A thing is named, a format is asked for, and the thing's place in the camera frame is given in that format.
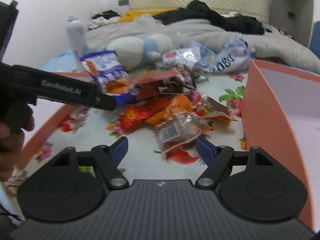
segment plastic wrapper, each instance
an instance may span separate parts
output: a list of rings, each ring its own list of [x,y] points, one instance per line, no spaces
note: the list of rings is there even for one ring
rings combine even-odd
[[[161,111],[169,104],[169,100],[156,98],[142,106],[131,105],[119,116],[120,124],[124,131],[133,132],[143,125],[144,120]]]
[[[171,99],[170,104],[165,109],[155,113],[145,122],[156,126],[172,118],[175,113],[183,111],[192,112],[191,102],[185,95],[179,94]]]
[[[255,49],[250,47],[243,39],[228,41],[222,50],[215,54],[207,47],[191,40],[187,36],[177,33],[174,38],[177,46],[185,48],[199,48],[200,59],[195,65],[196,69],[201,69],[211,73],[230,73],[249,68],[250,60],[255,58]]]
[[[156,82],[160,80],[165,80],[172,78],[179,74],[177,70],[159,70],[159,69],[151,69],[142,71],[140,73],[137,73],[130,78],[128,78],[129,84],[145,84],[145,83],[151,83]]]
[[[201,70],[196,70],[194,71],[193,75],[192,75],[192,80],[196,83],[202,83],[202,82],[208,82],[209,81],[209,76],[204,73]]]
[[[206,131],[213,130],[198,115],[189,112],[178,112],[172,118],[157,126],[157,135],[163,154],[173,148],[188,144]]]
[[[137,100],[154,97],[156,95],[180,94],[190,96],[196,89],[191,74],[183,68],[173,68],[170,71],[148,70],[131,77],[129,82],[146,83],[141,86]]]
[[[196,111],[207,100],[208,96],[204,93],[201,93],[197,90],[192,92],[191,100],[192,100],[192,110]]]
[[[104,94],[115,97],[117,104],[135,100],[138,89],[135,84],[128,84],[129,74],[118,62],[115,51],[102,51],[83,56],[80,61]]]
[[[203,98],[197,103],[198,108],[195,112],[201,118],[218,118],[227,121],[237,121],[228,107],[218,103],[214,99],[207,97],[205,100]]]
[[[164,64],[181,63],[194,66],[201,59],[199,47],[176,49],[169,51],[162,56]]]

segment clear plastic bag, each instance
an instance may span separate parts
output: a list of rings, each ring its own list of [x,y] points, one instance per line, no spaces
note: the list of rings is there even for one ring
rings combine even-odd
[[[156,128],[163,154],[177,146],[190,143],[206,131],[213,130],[204,119],[189,112],[175,113],[171,119]]]

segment barcode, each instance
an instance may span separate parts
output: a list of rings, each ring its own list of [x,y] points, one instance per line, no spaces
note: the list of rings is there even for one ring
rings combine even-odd
[[[175,124],[172,124],[168,127],[163,128],[159,134],[159,137],[162,143],[171,141],[172,139],[177,138],[179,136],[180,136],[180,133]]]

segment white bottle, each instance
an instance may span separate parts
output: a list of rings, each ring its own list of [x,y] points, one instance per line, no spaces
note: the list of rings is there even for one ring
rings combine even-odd
[[[80,58],[90,52],[85,39],[85,32],[86,30],[82,21],[70,16],[68,19],[67,33],[79,72],[86,72],[86,69],[80,62]]]

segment gray blanket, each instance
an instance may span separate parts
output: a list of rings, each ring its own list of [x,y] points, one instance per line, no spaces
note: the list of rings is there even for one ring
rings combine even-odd
[[[244,39],[256,50],[256,57],[261,59],[276,57],[290,66],[306,69],[320,74],[320,60],[311,50],[279,34],[249,35],[225,30],[213,26],[208,20],[191,19],[164,26],[150,15],[143,15],[131,23],[119,23],[100,27],[87,34],[89,47],[98,49],[112,40],[135,36],[144,38],[153,33],[164,33],[174,42],[177,32],[197,41],[215,53],[231,39]]]

